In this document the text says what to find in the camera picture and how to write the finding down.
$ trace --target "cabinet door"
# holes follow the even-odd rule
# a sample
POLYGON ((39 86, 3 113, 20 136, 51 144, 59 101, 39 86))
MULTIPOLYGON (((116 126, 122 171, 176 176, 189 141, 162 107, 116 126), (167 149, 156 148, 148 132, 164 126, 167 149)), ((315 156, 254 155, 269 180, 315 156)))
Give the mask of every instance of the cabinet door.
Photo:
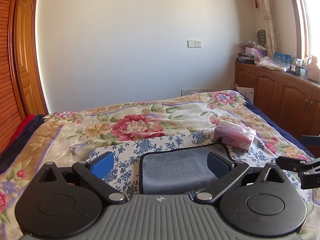
MULTIPOLYGON (((303 135, 320 135, 320 91, 312 91, 307 120, 303 135)), ((320 147, 307 148, 315 157, 320 157, 320 147)))
POLYGON ((312 89, 287 79, 280 79, 276 104, 277 125, 297 140, 303 133, 312 89))
POLYGON ((279 76, 263 70, 254 71, 254 105, 271 120, 276 120, 279 76))
POLYGON ((253 88, 254 68, 236 63, 235 84, 239 87, 253 88))

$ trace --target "stack of books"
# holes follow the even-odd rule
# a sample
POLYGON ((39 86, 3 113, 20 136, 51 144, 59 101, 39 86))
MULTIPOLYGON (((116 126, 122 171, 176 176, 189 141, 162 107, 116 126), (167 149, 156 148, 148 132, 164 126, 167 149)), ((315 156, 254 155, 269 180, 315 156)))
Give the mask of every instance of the stack of books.
POLYGON ((237 61, 254 65, 254 56, 246 53, 238 53, 237 61))

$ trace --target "door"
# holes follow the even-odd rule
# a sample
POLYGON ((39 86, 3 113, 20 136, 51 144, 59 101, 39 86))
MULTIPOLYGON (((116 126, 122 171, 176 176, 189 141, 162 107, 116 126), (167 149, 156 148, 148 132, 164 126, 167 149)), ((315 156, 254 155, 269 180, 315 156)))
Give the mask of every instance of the door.
POLYGON ((253 88, 254 68, 236 63, 235 84, 238 87, 253 88))
POLYGON ((280 80, 276 124, 297 140, 303 133, 312 89, 291 80, 280 80))
MULTIPOLYGON (((320 135, 320 92, 313 90, 310 107, 308 108, 307 122, 303 135, 320 135)), ((310 152, 320 157, 320 147, 307 147, 310 152)))
POLYGON ((271 120, 276 120, 279 76, 263 70, 254 71, 254 105, 271 120))
POLYGON ((36 60, 35 9, 36 0, 19 0, 15 15, 16 64, 27 113, 46 114, 36 60))

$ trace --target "red tassel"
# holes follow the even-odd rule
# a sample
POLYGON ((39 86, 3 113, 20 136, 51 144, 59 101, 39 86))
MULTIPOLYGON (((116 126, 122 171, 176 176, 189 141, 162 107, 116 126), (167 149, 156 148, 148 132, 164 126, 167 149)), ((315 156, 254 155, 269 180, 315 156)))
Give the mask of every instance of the red tassel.
POLYGON ((258 2, 257 2, 257 0, 254 0, 255 1, 255 3, 256 3, 256 8, 258 8, 258 2))

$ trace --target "circular disc cover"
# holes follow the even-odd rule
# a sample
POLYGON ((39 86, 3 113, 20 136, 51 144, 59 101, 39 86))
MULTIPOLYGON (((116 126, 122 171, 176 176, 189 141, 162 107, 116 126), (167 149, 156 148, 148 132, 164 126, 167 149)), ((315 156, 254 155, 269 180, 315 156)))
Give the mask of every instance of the circular disc cover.
POLYGON ((297 232, 307 209, 294 187, 266 182, 235 188, 220 200, 222 217, 234 228, 260 237, 278 237, 297 232))
POLYGON ((33 236, 65 238, 75 235, 89 228, 102 212, 100 198, 86 188, 67 186, 63 190, 44 192, 16 206, 21 230, 33 236))

